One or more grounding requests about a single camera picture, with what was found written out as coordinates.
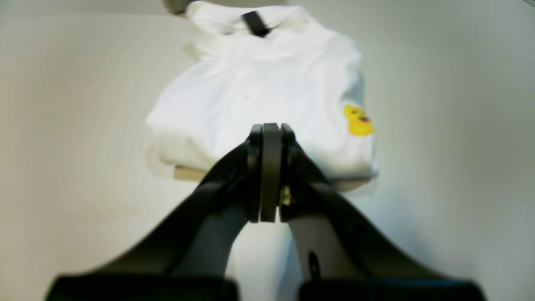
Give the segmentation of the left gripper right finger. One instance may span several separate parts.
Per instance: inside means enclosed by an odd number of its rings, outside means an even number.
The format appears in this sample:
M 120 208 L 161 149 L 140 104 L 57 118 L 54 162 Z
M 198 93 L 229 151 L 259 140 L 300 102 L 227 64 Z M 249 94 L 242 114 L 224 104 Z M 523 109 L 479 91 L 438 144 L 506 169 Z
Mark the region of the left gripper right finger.
M 477 284 L 412 259 L 346 200 L 287 124 L 262 126 L 260 219 L 287 223 L 300 301 L 484 301 Z

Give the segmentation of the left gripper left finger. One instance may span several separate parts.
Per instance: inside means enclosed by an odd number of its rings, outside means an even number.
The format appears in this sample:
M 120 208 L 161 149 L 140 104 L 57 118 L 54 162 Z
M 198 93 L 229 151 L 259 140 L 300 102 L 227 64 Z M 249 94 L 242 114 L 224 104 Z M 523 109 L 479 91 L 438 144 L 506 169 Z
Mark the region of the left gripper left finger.
M 62 275 L 48 301 L 238 301 L 225 278 L 235 238 L 258 214 L 262 126 L 208 172 L 143 240 L 89 272 Z

